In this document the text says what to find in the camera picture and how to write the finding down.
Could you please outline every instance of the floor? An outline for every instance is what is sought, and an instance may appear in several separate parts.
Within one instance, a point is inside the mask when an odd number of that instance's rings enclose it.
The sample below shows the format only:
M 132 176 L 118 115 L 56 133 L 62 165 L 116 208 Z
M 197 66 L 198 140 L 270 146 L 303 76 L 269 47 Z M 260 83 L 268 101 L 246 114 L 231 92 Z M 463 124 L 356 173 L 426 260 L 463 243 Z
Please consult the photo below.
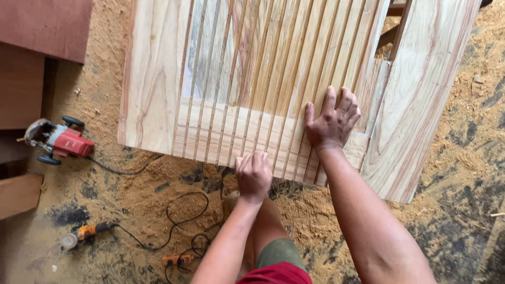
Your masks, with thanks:
M 53 167 L 29 162 L 45 175 L 37 209 L 1 221 L 0 281 L 5 283 L 166 283 L 161 257 L 191 248 L 199 233 L 212 238 L 222 197 L 236 190 L 233 170 L 120 146 L 116 143 L 129 0 L 94 0 L 86 64 L 47 60 L 44 116 L 86 122 L 93 162 L 63 158 Z M 505 282 L 505 0 L 483 8 L 468 41 L 422 178 L 409 205 L 388 203 L 428 257 L 441 283 Z M 189 193 L 202 195 L 178 196 Z M 274 180 L 270 197 L 314 283 L 360 283 L 326 188 Z M 63 250 L 61 235 L 117 220 L 120 228 Z M 205 247 L 203 237 L 194 247 Z M 195 269 L 194 262 L 185 265 Z M 190 274 L 167 270 L 171 282 Z

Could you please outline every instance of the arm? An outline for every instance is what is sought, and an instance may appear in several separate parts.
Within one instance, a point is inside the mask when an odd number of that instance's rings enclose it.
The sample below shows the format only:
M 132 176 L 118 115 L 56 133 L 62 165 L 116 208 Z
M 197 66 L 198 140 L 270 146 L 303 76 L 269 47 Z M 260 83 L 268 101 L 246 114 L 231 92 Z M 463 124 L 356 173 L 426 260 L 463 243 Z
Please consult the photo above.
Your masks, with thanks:
M 306 107 L 306 133 L 328 176 L 338 223 L 363 283 L 436 283 L 414 238 L 347 161 L 342 148 L 361 116 L 356 96 L 328 88 L 322 115 Z
M 191 283 L 235 283 L 244 256 L 247 235 L 272 183 L 267 155 L 255 152 L 235 160 L 240 197 Z

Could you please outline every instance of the green shorts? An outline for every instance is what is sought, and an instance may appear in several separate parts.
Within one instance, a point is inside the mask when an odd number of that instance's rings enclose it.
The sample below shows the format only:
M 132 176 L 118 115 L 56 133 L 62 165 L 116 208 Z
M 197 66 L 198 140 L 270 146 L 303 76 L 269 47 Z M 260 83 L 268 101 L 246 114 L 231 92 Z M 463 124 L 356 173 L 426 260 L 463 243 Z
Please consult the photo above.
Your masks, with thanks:
M 281 262 L 291 263 L 307 272 L 304 261 L 291 239 L 276 239 L 269 242 L 258 257 L 256 269 Z

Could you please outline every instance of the person's left hand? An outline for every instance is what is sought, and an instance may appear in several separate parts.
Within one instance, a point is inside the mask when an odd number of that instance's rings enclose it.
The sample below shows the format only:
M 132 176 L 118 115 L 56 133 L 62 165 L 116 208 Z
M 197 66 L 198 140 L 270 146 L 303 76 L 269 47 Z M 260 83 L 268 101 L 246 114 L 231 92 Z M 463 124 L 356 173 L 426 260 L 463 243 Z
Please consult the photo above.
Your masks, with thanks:
M 272 184 L 272 167 L 268 164 L 267 153 L 254 152 L 235 158 L 235 175 L 240 197 L 254 205 L 262 204 Z

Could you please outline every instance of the red power tool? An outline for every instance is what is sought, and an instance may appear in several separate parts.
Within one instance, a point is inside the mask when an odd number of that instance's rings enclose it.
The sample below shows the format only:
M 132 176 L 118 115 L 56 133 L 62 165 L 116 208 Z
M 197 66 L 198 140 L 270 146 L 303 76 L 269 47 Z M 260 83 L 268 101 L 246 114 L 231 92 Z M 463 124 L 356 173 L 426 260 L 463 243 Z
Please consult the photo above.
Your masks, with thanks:
M 82 133 L 71 128 L 73 124 L 84 126 L 84 122 L 68 116 L 62 119 L 65 125 L 54 124 L 41 118 L 26 129 L 25 143 L 47 151 L 46 155 L 37 158 L 42 163 L 58 166 L 62 162 L 53 158 L 53 154 L 62 157 L 67 157 L 69 154 L 86 157 L 93 148 L 93 142 L 81 138 Z

